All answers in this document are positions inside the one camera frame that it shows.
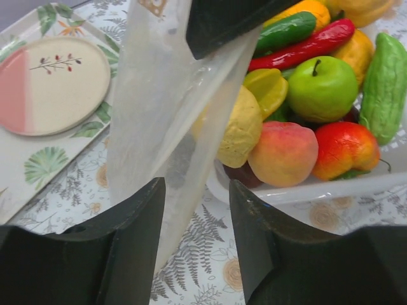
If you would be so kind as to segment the pink peach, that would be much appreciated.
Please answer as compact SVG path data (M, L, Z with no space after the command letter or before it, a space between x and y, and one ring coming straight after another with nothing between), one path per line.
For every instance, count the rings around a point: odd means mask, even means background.
M273 187L292 187L310 175L318 157L314 131L296 123L263 124L258 143L249 155L254 175Z

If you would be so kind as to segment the yellow lemon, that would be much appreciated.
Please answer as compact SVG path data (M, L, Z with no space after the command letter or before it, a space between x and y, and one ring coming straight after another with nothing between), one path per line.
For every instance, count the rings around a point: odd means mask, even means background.
M240 168L258 143L263 117L255 96L241 86L225 128L216 158L230 168Z

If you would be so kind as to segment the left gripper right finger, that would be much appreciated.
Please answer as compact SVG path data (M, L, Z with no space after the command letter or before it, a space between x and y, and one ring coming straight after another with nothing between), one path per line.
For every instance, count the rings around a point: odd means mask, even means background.
M340 236L309 226L229 186L247 304L405 304L406 227Z

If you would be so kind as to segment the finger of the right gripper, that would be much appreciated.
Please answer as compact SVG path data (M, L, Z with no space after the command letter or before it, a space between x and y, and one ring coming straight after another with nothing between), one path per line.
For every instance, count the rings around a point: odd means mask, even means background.
M250 32L297 0L193 0L186 42L196 60Z

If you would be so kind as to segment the light green chayote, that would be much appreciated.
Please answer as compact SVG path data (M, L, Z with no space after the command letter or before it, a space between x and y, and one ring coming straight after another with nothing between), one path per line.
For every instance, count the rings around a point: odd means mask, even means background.
M359 123L388 144L399 130L406 101L406 50L398 39L380 32L363 88Z

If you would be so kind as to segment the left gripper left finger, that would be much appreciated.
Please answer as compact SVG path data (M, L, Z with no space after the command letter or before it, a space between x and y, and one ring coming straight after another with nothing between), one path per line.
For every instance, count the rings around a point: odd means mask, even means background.
M148 304L165 204L155 178L60 234L1 227L2 304Z

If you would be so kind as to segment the clear dotted zip bag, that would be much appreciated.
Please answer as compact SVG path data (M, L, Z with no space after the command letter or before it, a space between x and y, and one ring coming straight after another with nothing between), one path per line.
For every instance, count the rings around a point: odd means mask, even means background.
M131 2L111 113L111 202L165 179L156 269L197 208L260 30L196 60L186 42L191 2Z

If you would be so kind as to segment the yellow star fruit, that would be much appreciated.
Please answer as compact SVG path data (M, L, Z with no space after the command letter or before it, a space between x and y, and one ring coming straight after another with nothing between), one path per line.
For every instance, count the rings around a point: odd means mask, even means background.
M243 85L255 96L265 120L283 103L288 82L278 69L258 69L249 72Z

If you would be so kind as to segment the green apple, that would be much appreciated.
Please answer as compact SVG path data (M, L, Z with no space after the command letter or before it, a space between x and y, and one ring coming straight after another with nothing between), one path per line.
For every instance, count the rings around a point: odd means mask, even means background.
M313 123L338 121L359 94L351 66L334 57L320 56L297 66L288 79L286 100L299 117Z

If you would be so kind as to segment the red yellow apple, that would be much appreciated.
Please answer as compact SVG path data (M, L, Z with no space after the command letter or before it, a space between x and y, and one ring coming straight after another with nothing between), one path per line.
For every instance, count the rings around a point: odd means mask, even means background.
M380 148L365 126L340 121L318 128L315 136L319 150L312 174L320 180L350 179L379 163Z

